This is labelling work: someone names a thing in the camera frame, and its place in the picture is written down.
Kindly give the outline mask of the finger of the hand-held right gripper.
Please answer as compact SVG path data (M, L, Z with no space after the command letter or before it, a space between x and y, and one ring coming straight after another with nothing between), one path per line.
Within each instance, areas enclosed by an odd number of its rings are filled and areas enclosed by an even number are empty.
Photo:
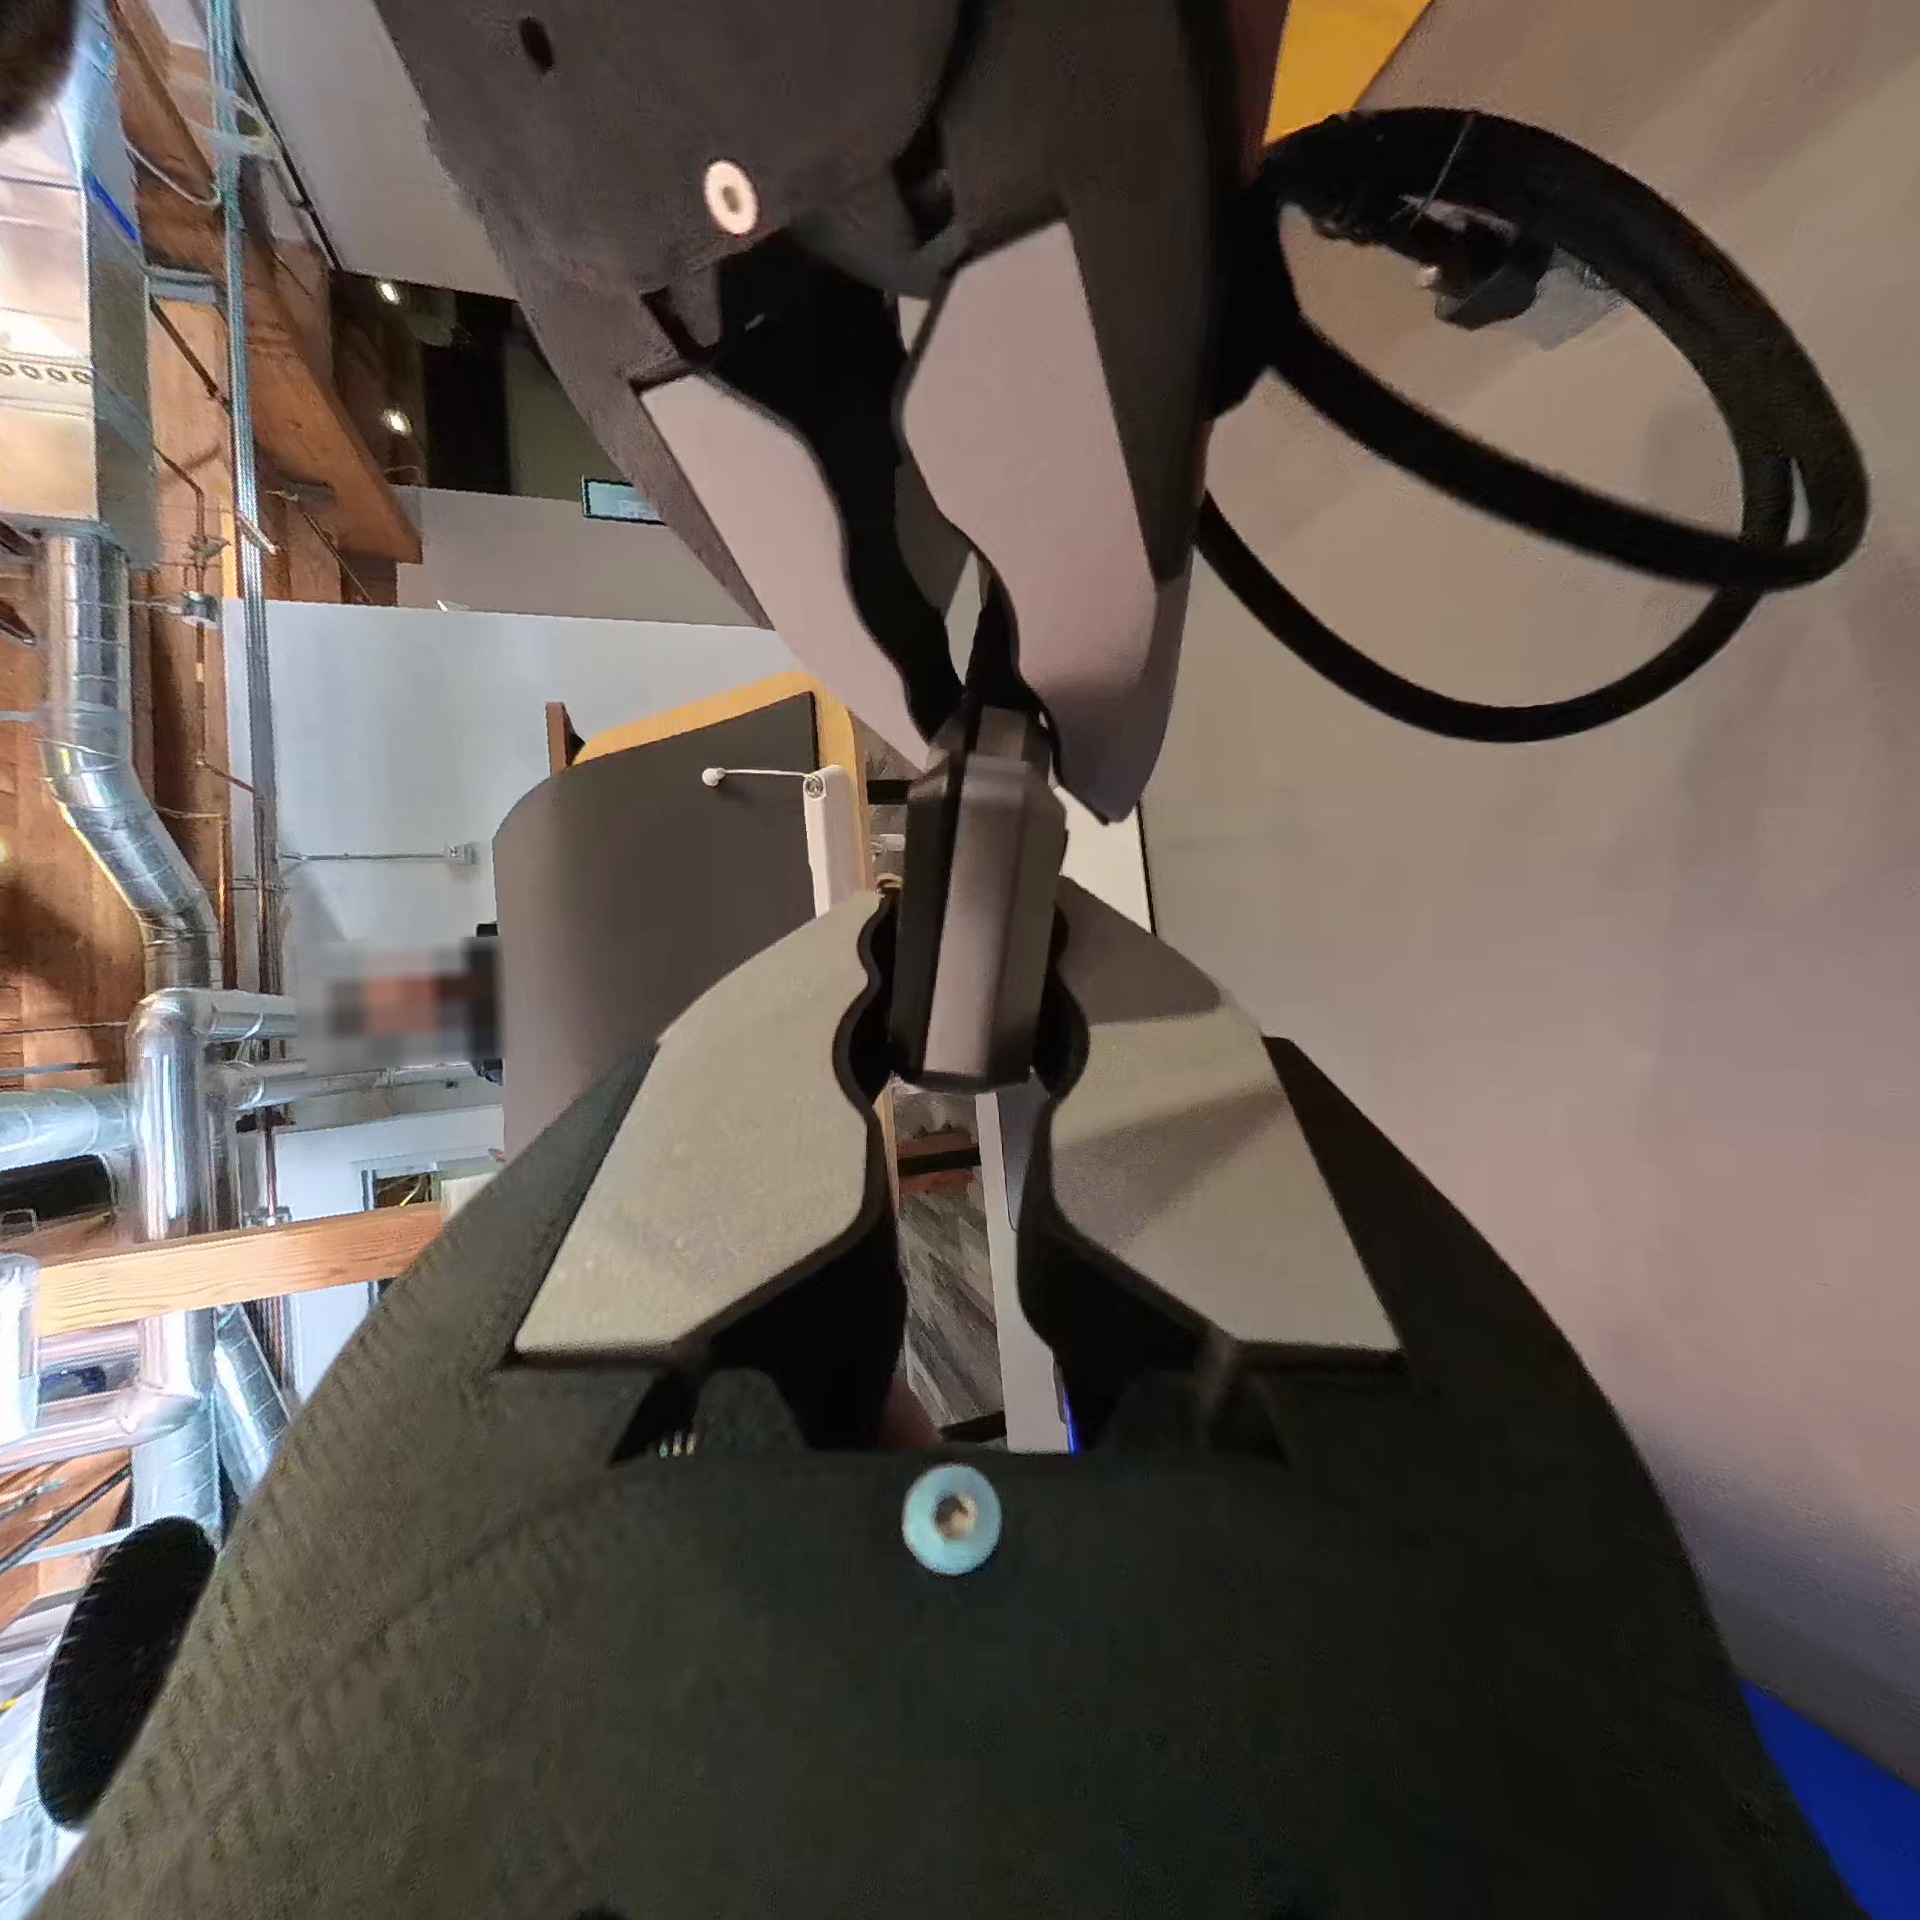
M995 576L1066 791L1134 812L1177 679L1210 374L1210 237L1033 198L929 288L897 430Z
M902 671L857 611L848 528L803 436L706 374L645 391L640 409L793 659L906 760L929 760Z

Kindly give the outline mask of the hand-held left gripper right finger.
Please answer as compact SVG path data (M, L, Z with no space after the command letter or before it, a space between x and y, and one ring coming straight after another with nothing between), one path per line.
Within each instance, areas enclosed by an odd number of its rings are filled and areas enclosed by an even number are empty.
M1075 880L1048 950L1018 1295L1092 1448L1144 1387L1202 1436L1291 1369L1388 1374L1400 1329L1257 1023Z

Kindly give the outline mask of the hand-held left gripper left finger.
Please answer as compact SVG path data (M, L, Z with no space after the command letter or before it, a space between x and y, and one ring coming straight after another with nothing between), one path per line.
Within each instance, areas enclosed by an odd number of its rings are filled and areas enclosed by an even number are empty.
M877 1104L894 907L856 894L668 1025L516 1360L766 1376L816 1448L877 1441L906 1342Z

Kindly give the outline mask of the dark grey usb hub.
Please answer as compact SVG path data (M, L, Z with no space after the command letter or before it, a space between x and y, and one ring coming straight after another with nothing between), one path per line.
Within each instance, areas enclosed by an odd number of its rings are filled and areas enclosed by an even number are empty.
M906 796L889 1045L909 1085L1009 1087L1036 1059L1066 804L1029 710L970 702L936 748Z

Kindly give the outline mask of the yellow plastic bin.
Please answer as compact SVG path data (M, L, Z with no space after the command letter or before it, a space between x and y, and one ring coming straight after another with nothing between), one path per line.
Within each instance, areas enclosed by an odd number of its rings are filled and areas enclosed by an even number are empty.
M1432 3L1286 3L1265 144L1353 109Z

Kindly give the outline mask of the blue plastic bin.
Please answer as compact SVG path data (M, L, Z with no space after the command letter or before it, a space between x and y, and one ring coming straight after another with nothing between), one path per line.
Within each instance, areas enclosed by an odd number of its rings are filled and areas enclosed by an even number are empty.
M1747 1712L1797 1805L1873 1918L1917 1916L1917 1791L1762 1687Z

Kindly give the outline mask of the wooden ceiling beam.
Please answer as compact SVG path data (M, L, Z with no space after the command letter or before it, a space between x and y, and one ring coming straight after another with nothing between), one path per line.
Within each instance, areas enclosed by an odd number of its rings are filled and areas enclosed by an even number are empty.
M54 1260L40 1270L34 1333L396 1279L442 1227L444 1207L421 1201Z

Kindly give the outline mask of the silver ventilation ducts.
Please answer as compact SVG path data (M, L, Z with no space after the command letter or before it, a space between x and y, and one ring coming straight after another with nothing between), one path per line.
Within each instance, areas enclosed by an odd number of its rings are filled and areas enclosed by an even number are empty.
M5 528L44 593L40 763L125 903L148 984L121 1093L147 1243L237 1222L230 1049L288 1039L285 998L212 983L204 883L134 768L132 574L158 557L148 275L104 5L52 5L5 54Z

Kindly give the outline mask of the white board bracket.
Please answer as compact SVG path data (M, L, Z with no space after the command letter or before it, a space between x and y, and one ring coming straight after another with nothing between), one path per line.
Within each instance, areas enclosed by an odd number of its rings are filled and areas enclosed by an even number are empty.
M864 886L857 792L840 763L804 775L800 792L811 912L826 916Z

